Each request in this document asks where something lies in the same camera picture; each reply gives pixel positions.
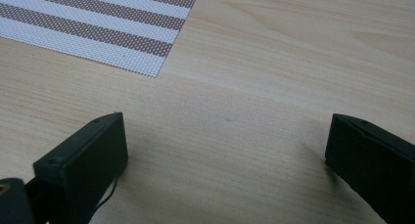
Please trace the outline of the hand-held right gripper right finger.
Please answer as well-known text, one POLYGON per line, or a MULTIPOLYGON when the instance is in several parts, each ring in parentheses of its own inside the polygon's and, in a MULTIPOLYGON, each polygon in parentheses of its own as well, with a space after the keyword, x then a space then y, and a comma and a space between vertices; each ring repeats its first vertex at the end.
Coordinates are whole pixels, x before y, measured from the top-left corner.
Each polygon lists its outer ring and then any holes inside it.
POLYGON ((326 165, 388 224, 415 224, 415 146, 375 124, 332 116, 326 165))

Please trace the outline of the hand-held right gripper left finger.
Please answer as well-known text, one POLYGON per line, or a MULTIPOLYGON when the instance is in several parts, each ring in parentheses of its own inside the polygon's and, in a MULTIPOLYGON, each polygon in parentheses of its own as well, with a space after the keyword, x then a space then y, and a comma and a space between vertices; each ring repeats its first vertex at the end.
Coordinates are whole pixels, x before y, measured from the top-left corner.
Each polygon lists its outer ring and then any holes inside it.
POLYGON ((123 114, 98 117, 33 164, 36 224, 88 224, 128 162, 123 114))

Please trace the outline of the striped woven placemat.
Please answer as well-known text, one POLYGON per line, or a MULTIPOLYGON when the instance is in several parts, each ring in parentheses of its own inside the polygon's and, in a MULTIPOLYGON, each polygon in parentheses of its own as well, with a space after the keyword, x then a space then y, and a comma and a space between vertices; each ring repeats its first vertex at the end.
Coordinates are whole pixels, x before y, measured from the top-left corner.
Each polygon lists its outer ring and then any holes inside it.
POLYGON ((196 0, 0 0, 0 37, 156 77, 196 0))

